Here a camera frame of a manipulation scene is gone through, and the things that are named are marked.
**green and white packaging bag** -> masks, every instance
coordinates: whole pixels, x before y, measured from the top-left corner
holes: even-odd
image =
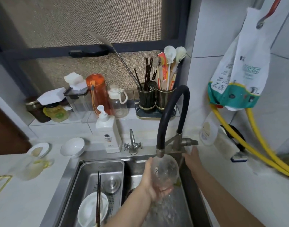
[[[211,103],[233,111],[255,106],[268,77],[271,47],[266,27],[256,29],[259,19],[260,10],[247,9],[241,32],[209,82]]]

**utensil holder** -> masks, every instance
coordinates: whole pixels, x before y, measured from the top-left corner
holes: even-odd
[[[157,100],[156,100],[156,107],[160,111],[164,111],[167,103],[169,102],[172,94],[174,93],[176,88],[170,91],[157,89]]]
[[[139,107],[143,110],[151,110],[155,107],[156,82],[150,81],[149,88],[150,88],[149,91],[144,91],[137,88],[139,94]]]

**faucet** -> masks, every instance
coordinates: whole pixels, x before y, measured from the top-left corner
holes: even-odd
[[[139,142],[135,142],[135,138],[134,138],[134,134],[133,134],[133,130],[130,129],[130,138],[131,138],[131,145],[128,143],[128,144],[124,144],[124,151],[125,150],[129,150],[129,153],[131,155],[135,155],[138,153],[138,149],[141,149],[142,148],[142,143]]]
[[[167,132],[171,112],[173,111],[176,103],[178,102],[182,94],[184,96],[183,104],[176,135],[165,142],[165,134]],[[189,101],[190,101],[190,90],[186,85],[179,86],[174,91],[172,97],[168,101],[165,110],[163,111],[162,117],[160,119],[157,133],[156,154],[159,158],[162,158],[164,156],[165,146],[170,144],[172,141],[173,141],[173,150],[175,151],[180,151],[182,146],[198,145],[198,141],[182,137],[182,129],[184,126],[185,118],[187,116]]]

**mesh screen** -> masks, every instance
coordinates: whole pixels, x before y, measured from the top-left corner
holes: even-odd
[[[0,24],[16,28],[29,48],[100,44],[92,31],[111,43],[160,40],[162,0],[0,0],[0,5],[5,12]]]
[[[145,58],[154,58],[155,64],[151,71],[153,74],[158,53],[159,51],[131,52],[121,53],[121,56],[132,71],[136,68],[142,82],[145,79]],[[92,73],[100,73],[104,75],[107,85],[118,84],[127,90],[136,88],[136,84],[115,53],[103,57],[41,58],[21,61],[20,66],[40,93],[54,88],[68,87],[63,77],[71,72],[76,72],[84,78]]]

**sink basin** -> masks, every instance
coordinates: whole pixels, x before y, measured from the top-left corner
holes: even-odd
[[[142,226],[211,226],[201,194],[181,153],[169,154],[176,159],[180,167],[180,176],[173,192],[152,204]],[[155,155],[154,147],[146,147],[134,156],[125,151],[114,154],[89,151],[79,159],[71,159],[40,227],[80,227],[77,211],[83,199],[97,190],[98,171],[102,182],[111,176],[121,178],[118,191],[112,195],[105,193],[110,202],[107,221],[116,214],[133,189],[139,185],[146,160]]]

